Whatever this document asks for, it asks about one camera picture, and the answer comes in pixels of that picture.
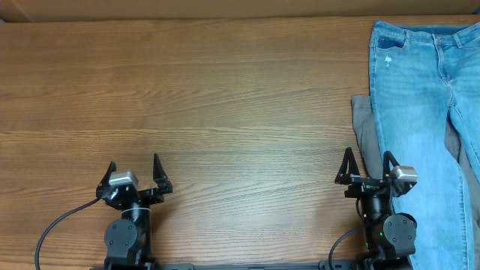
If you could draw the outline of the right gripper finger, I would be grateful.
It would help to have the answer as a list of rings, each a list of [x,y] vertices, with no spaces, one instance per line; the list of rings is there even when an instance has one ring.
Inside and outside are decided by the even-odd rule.
[[[397,166],[399,166],[399,163],[396,161],[393,154],[390,151],[385,151],[383,153],[383,164],[382,164],[383,178],[396,179],[397,176],[393,172],[393,169]]]
[[[355,155],[351,147],[345,149],[342,163],[337,176],[334,179],[335,184],[351,185],[355,179],[360,177]]]

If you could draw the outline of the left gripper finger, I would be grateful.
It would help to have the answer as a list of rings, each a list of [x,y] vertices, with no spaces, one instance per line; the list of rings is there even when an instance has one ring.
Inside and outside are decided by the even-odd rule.
[[[173,192],[173,185],[165,173],[157,153],[154,154],[153,160],[153,181],[157,184],[157,188],[162,194]]]
[[[97,186],[96,191],[104,191],[105,188],[108,188],[110,186],[109,180],[111,175],[116,171],[116,163],[114,161],[111,161],[109,163],[108,169],[106,170],[106,173],[100,183]]]

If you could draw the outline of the light blue denim jeans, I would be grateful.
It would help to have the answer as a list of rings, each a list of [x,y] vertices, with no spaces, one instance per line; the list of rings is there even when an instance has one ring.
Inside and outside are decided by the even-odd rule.
[[[445,145],[457,131],[479,171],[479,26],[374,24],[370,97],[381,152],[415,168],[411,191],[393,201],[418,224],[414,269],[473,269],[473,190]]]

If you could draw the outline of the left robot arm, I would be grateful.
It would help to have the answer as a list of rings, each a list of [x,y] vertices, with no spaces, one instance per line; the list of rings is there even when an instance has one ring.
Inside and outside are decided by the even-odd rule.
[[[111,163],[96,189],[96,197],[121,212],[104,234],[107,246],[105,269],[159,269],[152,256],[152,211],[150,206],[163,203],[173,185],[157,154],[153,159],[153,182],[156,187],[140,190],[133,171],[117,172]]]

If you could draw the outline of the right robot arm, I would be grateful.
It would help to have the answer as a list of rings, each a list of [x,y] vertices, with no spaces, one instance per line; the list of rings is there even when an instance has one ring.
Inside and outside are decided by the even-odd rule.
[[[418,174],[411,166],[401,166],[390,151],[383,154],[381,178],[363,178],[351,148],[344,152],[342,164],[334,180],[346,185],[346,198],[355,200],[362,226],[342,235],[331,247],[328,267],[335,269],[333,253],[347,237],[363,232],[367,251],[346,264],[348,269],[411,269],[408,256],[416,252],[416,219],[396,213],[393,199],[407,194],[417,184]]]

